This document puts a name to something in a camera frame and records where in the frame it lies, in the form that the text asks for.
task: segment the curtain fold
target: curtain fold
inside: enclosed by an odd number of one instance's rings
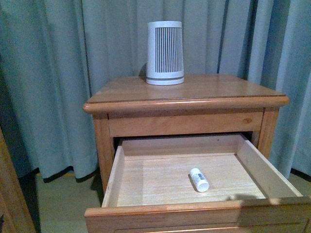
[[[30,164],[44,178],[68,166],[81,178],[97,167],[83,104],[110,79],[144,72],[147,23],[161,20],[183,24],[185,73],[228,73],[290,97],[271,162],[286,176],[292,166],[311,174],[303,140],[311,117],[307,1],[0,0],[0,7],[3,85]]]

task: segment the white cylindrical object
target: white cylindrical object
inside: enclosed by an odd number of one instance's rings
[[[209,184],[205,178],[205,176],[200,172],[199,169],[193,168],[190,171],[190,176],[192,179],[192,182],[194,183],[196,189],[200,192],[203,193],[208,190]]]
[[[184,81],[182,24],[148,23],[147,83],[173,85]]]

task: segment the nightstand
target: nightstand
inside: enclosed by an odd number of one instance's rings
[[[278,110],[288,102],[222,74],[185,75],[171,86],[110,81],[84,105],[105,190],[103,208],[86,211],[89,232],[303,231],[310,199],[267,160]],[[233,132],[253,132],[253,144]],[[115,137],[124,140],[114,161]],[[211,181],[204,194],[188,178],[196,166]]]

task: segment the air purifier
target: air purifier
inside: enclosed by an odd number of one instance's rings
[[[147,83],[184,82],[182,25],[178,21],[148,23]]]

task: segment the drawer front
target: drawer front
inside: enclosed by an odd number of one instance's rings
[[[109,115],[111,137],[259,131],[262,110]]]
[[[235,227],[213,227],[213,226],[185,226],[185,227],[160,227],[145,229],[116,230],[115,233],[302,233],[305,224],[276,224],[263,226],[235,226]]]
[[[242,203],[234,202],[234,208],[229,201],[119,210],[97,208],[88,209],[85,217],[89,233],[299,233],[309,229],[306,225],[311,218],[311,204],[307,198],[287,200],[292,204],[284,200],[280,206],[271,206],[265,200],[260,202],[262,206],[242,208],[238,207]]]

